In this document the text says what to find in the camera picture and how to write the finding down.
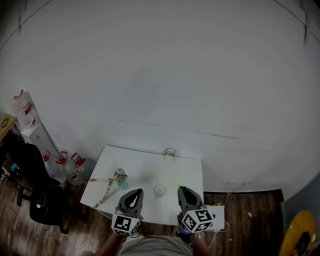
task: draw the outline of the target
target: wooden floor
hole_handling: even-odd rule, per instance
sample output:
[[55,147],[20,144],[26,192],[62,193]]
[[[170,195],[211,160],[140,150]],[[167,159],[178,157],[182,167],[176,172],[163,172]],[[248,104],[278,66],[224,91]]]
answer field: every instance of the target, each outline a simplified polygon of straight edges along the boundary
[[[78,256],[82,251],[95,252],[111,233],[111,221],[79,203],[84,186],[67,185],[75,192],[69,204],[84,214],[83,220],[64,216],[64,235],[58,226],[39,224],[29,217],[29,202],[18,207],[17,191],[8,182],[0,181],[0,254],[11,256]],[[224,194],[205,194],[207,205],[225,202]],[[275,256],[283,238],[283,219],[277,192],[233,194],[226,201],[227,232],[215,235],[213,256]],[[141,233],[175,236],[176,228],[168,225],[142,224]],[[209,245],[214,236],[207,233]]]

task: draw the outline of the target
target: white table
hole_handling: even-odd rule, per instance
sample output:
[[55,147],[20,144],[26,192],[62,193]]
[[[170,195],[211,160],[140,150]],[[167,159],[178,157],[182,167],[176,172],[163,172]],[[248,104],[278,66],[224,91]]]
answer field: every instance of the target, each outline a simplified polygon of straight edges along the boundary
[[[114,214],[121,196],[135,189],[143,189],[141,215],[144,222],[178,225],[177,215],[181,208],[178,202],[178,188],[163,177],[157,167],[175,183],[191,188],[204,199],[202,166],[200,159],[174,157],[165,161],[164,156],[106,146],[94,168],[91,178],[109,178],[117,168],[123,168],[128,175],[129,188],[121,190],[114,183],[106,200],[97,208],[102,214]],[[164,185],[165,194],[161,198],[154,195],[154,186]],[[93,207],[106,193],[107,182],[89,182],[81,198],[81,203]]]

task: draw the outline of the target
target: large plastic water bottle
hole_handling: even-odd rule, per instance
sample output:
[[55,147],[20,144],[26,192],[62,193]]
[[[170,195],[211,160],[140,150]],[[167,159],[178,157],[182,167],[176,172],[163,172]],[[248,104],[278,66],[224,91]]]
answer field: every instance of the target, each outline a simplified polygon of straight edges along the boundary
[[71,159],[75,163],[75,173],[87,184],[96,164],[89,158],[81,158],[78,153],[74,153]]
[[48,150],[46,151],[46,154],[43,155],[43,162],[46,172],[50,177],[54,178],[62,185],[66,182],[66,178],[57,167],[56,161],[57,159],[53,155],[50,155],[50,152]]
[[60,160],[56,161],[59,170],[65,176],[66,180],[72,185],[81,185],[84,181],[75,173],[75,163],[68,157],[66,151],[61,152]]

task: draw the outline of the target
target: gray wall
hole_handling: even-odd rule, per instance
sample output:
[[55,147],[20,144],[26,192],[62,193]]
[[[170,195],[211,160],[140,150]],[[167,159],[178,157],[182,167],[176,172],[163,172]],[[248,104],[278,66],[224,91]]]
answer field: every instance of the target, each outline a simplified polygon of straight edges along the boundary
[[299,193],[284,202],[285,231],[297,213],[310,211],[315,218],[316,240],[320,240],[320,173]]

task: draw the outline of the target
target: white cable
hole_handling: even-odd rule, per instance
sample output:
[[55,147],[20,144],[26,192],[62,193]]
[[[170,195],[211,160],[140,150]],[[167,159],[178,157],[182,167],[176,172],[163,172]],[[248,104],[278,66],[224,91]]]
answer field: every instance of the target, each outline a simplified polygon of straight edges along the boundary
[[[225,198],[225,201],[224,201],[224,209],[226,209],[226,203],[227,203],[228,196],[229,196],[229,195],[227,194],[227,195],[226,195],[226,198]],[[218,202],[218,203],[215,203],[214,206],[219,205],[219,204],[223,205],[221,202]],[[210,245],[209,245],[208,248],[210,248],[211,245],[212,245],[212,243],[214,242],[214,239],[215,239],[216,234],[218,234],[219,232],[225,233],[225,232],[228,232],[228,231],[229,231],[230,226],[229,226],[228,222],[226,221],[226,219],[224,219],[224,222],[225,222],[225,223],[227,224],[227,226],[228,226],[227,230],[225,230],[225,231],[217,231],[217,232],[213,235],[213,238],[212,238],[211,243],[210,243]]]

